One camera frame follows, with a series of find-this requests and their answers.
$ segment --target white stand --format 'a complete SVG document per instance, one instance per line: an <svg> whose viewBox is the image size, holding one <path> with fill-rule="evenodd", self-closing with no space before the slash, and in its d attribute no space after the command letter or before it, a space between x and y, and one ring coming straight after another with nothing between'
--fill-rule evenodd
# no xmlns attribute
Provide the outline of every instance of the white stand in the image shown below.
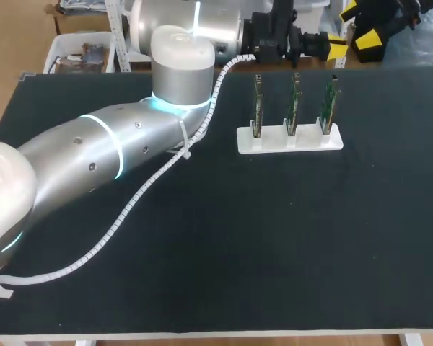
<svg viewBox="0 0 433 346"><path fill-rule="evenodd" d="M337 124L324 136L319 118L316 124L298 125L295 136L287 134L286 120L279 126L263 126L261 137L254 138L251 127L237 129L237 147L241 154L289 153L294 151L340 150L344 147Z"/></svg>

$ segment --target glowing blue light ring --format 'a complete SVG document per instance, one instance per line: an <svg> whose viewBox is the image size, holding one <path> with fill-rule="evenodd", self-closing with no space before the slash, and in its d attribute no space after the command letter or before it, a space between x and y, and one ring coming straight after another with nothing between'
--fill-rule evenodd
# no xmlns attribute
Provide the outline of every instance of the glowing blue light ring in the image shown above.
<svg viewBox="0 0 433 346"><path fill-rule="evenodd" d="M110 129L110 127L108 126L108 124L106 124L104 121L102 121L101 119L99 119L98 117L95 117L94 115L90 115L90 114L86 114L86 115L81 115L80 117L85 117L87 119L91 119L94 120L96 123L100 124L102 126L102 128L104 128L109 136L110 139L112 140L115 149L117 150L117 154L118 154L118 161L119 161L119 165L118 165L118 173L115 176L114 180L116 180L117 178L120 177L120 175L123 172L123 151L122 151L122 144L119 141L118 137L115 135L115 133Z"/></svg>
<svg viewBox="0 0 433 346"><path fill-rule="evenodd" d="M7 247L5 247L3 250L0 251L0 253L5 252L6 250L8 250L10 247L12 247L13 245L15 245L17 243L17 241L19 240L19 238L22 237L24 232L19 233L19 235L16 237L16 239L14 241L12 241L11 243L8 244Z"/></svg>
<svg viewBox="0 0 433 346"><path fill-rule="evenodd" d="M196 2L196 7L194 8L194 24L193 24L193 35L196 35L197 29L199 27L199 14L201 11L201 2Z"/></svg>
<svg viewBox="0 0 433 346"><path fill-rule="evenodd" d="M210 98L210 99L206 100L205 102L199 103L197 105L175 105L173 103L169 103L169 102L165 101L164 99L160 99L159 97L154 95L154 92L152 92L152 98L158 99L158 100L160 100L160 102L164 102L164 103L168 104L169 106L174 107L174 108L179 109L179 110L197 110L198 108L202 108L204 106L207 106L211 101L211 98Z"/></svg>

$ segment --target black table mat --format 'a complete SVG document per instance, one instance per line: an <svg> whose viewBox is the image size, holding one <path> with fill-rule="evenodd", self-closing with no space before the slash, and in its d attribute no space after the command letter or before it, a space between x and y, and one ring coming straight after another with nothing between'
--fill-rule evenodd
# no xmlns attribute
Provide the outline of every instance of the black table mat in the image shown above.
<svg viewBox="0 0 433 346"><path fill-rule="evenodd" d="M253 75L229 74L191 159L148 190L82 269L0 301L0 334L432 328L433 68L334 73L342 151L238 154ZM301 123L319 114L331 74L302 72ZM266 125L281 122L291 77L263 74ZM27 77L0 141L19 146L150 92L148 74ZM2 273L80 258L168 158L39 223Z"/></svg>

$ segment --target white storage bin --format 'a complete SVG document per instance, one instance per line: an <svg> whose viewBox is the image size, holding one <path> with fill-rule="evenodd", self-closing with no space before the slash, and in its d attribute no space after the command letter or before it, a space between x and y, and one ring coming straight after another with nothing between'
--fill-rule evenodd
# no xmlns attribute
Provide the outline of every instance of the white storage bin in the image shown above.
<svg viewBox="0 0 433 346"><path fill-rule="evenodd" d="M103 45L109 50L106 72L114 72L115 37L111 32L80 32L57 36L51 44L50 51L45 62L44 74L48 74L51 64L56 57L69 56L71 54L83 54L83 44Z"/></svg>

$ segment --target white spiral cable wrap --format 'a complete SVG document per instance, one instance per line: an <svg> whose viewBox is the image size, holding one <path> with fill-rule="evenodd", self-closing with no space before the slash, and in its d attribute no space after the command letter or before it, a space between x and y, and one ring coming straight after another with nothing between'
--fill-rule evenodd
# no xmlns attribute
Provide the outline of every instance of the white spiral cable wrap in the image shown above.
<svg viewBox="0 0 433 346"><path fill-rule="evenodd" d="M255 56L252 54L236 56L229 63L227 63L222 71L220 72L218 79L216 80L214 92L211 96L209 111L207 112L207 116L202 122L201 127L196 131L194 136L189 140L188 147L193 146L199 138L205 133L207 127L209 126L210 120L214 114L215 107L217 105L217 99L220 87L222 85L223 79L226 76L227 72L236 64L242 61L253 61L255 60ZM0 285L36 285L38 283L46 283L47 281L52 281L58 278L62 278L70 274L71 272L79 269L85 263L90 261L109 241L109 239L114 235L114 233L121 226L123 221L125 220L128 213L130 213L131 209L135 206L135 204L139 201L141 196L154 184L156 180L160 178L168 169L170 169L186 152L186 148L181 148L179 152L177 152L161 169L159 169L155 174L153 174L141 188L135 193L135 195L130 199L125 208L121 211L121 214L114 221L113 225L109 228L108 232L101 238L101 240L86 253L81 259L77 260L73 264L65 267L61 270L50 272L48 274L36 275L28 278L19 278L15 276L9 275L0 275ZM0 298L10 298L12 294L12 290L5 290L0 286Z"/></svg>

